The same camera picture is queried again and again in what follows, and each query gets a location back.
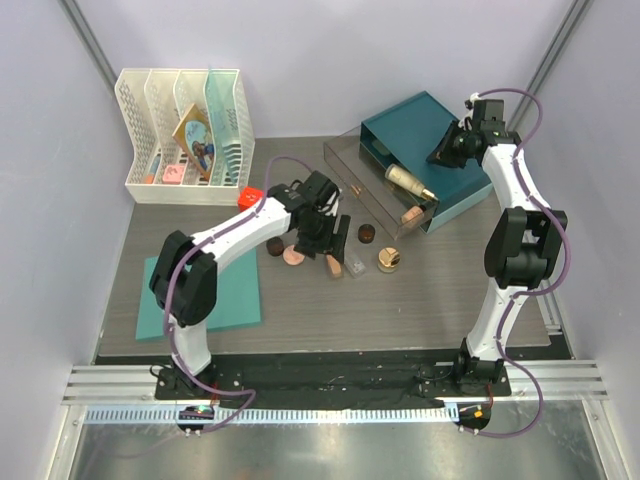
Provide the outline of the cream gold pump bottle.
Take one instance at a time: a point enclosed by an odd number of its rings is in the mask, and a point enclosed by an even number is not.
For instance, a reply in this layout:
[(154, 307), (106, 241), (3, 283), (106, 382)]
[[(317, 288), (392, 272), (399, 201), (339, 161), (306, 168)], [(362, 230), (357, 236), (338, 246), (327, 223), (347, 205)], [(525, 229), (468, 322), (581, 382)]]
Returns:
[(429, 201), (438, 201), (438, 197), (417, 177), (397, 164), (392, 164), (386, 169), (385, 178), (416, 197)]

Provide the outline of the small beige concealer tube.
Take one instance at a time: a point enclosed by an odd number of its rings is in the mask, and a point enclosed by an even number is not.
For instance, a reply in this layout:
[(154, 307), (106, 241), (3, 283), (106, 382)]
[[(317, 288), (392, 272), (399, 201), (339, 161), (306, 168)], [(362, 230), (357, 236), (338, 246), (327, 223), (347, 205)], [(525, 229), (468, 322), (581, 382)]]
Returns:
[(401, 223), (403, 225), (418, 224), (420, 225), (424, 218), (426, 207), (423, 204), (414, 205), (409, 208), (402, 216)]

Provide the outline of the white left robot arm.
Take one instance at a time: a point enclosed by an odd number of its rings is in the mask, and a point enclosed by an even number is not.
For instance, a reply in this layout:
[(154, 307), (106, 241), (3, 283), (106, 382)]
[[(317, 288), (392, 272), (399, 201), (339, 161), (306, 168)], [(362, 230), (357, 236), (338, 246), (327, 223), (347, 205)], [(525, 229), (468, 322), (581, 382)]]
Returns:
[(215, 393), (216, 373), (206, 318), (217, 303), (219, 275), (268, 240), (296, 233), (294, 250), (305, 257), (344, 260), (350, 218), (338, 212), (340, 188), (319, 173), (279, 184), (253, 206), (203, 232), (177, 230), (164, 241), (149, 288), (163, 311), (176, 383), (190, 398)]

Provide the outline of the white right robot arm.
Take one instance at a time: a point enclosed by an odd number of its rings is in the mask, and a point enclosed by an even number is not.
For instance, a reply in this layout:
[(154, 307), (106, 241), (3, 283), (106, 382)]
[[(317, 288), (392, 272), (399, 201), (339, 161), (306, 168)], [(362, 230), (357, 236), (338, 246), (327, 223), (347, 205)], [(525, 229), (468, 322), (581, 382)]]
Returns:
[(476, 160), (493, 185), (502, 210), (486, 245), (488, 289), (478, 319), (463, 339), (448, 378), (457, 391), (479, 394), (500, 383), (506, 341), (527, 299), (541, 293), (568, 250), (567, 216), (541, 198), (519, 137), (500, 119), (480, 116), (452, 121), (428, 162), (463, 168)]

